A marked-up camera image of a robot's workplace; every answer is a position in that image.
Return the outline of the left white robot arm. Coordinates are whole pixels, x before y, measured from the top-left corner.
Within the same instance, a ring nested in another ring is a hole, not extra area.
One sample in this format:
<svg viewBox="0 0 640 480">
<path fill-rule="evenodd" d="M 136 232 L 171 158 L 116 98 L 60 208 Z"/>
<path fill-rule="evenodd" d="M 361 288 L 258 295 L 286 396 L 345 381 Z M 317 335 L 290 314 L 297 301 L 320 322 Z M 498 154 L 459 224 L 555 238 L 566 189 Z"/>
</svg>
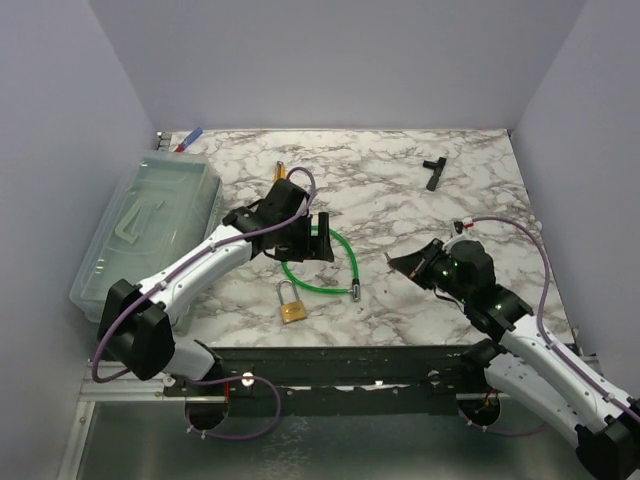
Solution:
<svg viewBox="0 0 640 480">
<path fill-rule="evenodd" d="M 329 215 L 311 214 L 313 191 L 276 181 L 256 202 L 230 211 L 200 245 L 137 283 L 121 279 L 107 294 L 93 361 L 109 354 L 140 380 L 164 373 L 201 395 L 222 380 L 215 354 L 199 341 L 179 343 L 173 326 L 227 273 L 264 254 L 279 262 L 331 262 Z"/>
</svg>

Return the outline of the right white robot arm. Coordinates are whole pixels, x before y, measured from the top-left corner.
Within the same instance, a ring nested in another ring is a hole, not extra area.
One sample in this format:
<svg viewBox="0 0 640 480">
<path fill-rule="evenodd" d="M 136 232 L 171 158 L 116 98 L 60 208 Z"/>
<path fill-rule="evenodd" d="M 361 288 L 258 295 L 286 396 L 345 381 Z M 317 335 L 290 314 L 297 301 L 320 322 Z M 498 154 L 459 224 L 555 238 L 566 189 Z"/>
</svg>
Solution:
<svg viewBox="0 0 640 480">
<path fill-rule="evenodd" d="M 596 479 L 627 479 L 638 471 L 638 400 L 593 370 L 501 286 L 480 242 L 434 239 L 387 263 L 422 289 L 461 303 L 485 334 L 459 370 L 467 389 L 490 385 L 526 406 L 570 443 Z"/>
</svg>

